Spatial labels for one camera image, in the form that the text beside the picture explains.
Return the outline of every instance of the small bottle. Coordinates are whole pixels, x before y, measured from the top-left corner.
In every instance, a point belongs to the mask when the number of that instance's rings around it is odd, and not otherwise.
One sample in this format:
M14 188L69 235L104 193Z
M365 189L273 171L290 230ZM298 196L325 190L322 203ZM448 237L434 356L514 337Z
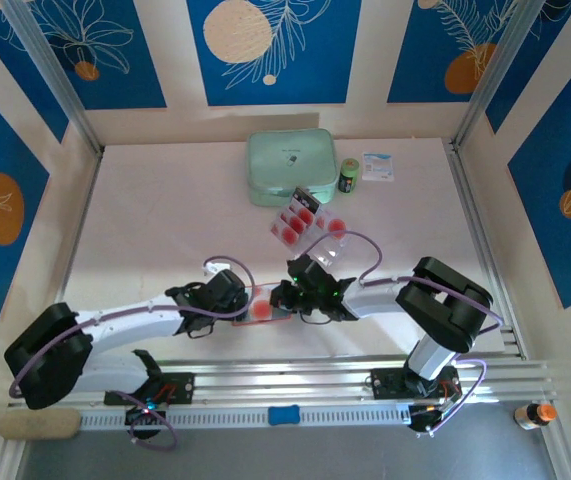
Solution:
M358 179L358 160L347 158L341 164L341 174L338 177L338 191L342 193L352 193L356 187Z
M556 416L556 409L553 406L539 403L530 403L517 408L514 412L514 420L525 430L544 427Z

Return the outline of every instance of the gray floor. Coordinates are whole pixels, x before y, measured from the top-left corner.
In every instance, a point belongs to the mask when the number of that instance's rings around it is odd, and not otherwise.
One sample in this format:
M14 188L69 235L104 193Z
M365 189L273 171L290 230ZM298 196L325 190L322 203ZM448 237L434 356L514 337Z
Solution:
M469 405L435 438L407 427L185 430L177 451L134 447L124 432L80 433L31 444L23 480L553 479L538 431L512 420L516 405ZM159 435L153 441L167 440Z

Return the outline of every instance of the green can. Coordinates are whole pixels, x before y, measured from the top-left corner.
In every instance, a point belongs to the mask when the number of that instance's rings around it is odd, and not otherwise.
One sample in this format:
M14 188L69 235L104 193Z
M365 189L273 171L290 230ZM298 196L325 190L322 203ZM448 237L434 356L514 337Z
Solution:
M358 179L358 169L360 165L355 158L346 158L341 164L341 174L338 177L338 191L341 193L352 193L356 187Z

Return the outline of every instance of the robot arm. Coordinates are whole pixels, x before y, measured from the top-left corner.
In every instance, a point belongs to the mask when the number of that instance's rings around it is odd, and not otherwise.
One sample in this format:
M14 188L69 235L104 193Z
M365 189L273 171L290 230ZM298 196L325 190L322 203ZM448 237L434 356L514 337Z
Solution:
M472 348L485 313L470 303L489 308L491 295L460 273L432 257L424 257L401 288L396 280L361 284L355 278L335 280L307 255L288 262L294 284L283 280L273 290L271 304L309 315L314 308L335 321L355 321L377 313L404 311L425 330L405 362L408 393L427 397L435 391L443 367ZM442 288L450 294L441 302Z
M229 317L247 302L243 281L230 270L223 270L207 284L173 287L164 295L124 307L73 312L66 303L58 303L48 307L10 345L5 361L31 409L49 407L72 392L120 390L144 399L155 396L167 383L149 353L104 352L147 338L181 333L192 336L202 329L211 332L217 320L211 312ZM229 319L242 319L244 315ZM55 341L61 333L72 330L66 338ZM50 343L51 347L38 355Z
M394 377L402 379L400 387L388 389L396 392L394 398L434 394L443 367L457 353L470 350L485 318L456 296L438 301L439 289L421 281L437 282L487 307L491 303L481 287L429 257L414 269L414 281L402 288L390 280L335 280L307 255L288 262L288 273L294 283L284 280L272 291L273 306L303 314L319 309L334 321L405 311L427 332ZM51 406L72 392L118 390L146 401L173 384L168 375L145 351L125 356L105 352L147 338L211 332L215 314L242 320L247 303L243 281L230 270L220 271L207 284L173 287L149 301L110 310L73 312L59 303L23 332L5 352L5 360L31 409Z

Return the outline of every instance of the sponge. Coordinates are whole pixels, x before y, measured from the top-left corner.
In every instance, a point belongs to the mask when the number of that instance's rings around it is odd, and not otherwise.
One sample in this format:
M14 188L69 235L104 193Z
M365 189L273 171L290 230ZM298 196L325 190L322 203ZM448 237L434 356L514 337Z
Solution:
M7 440L63 440L76 435L81 414L73 408L10 410L0 419L0 435Z

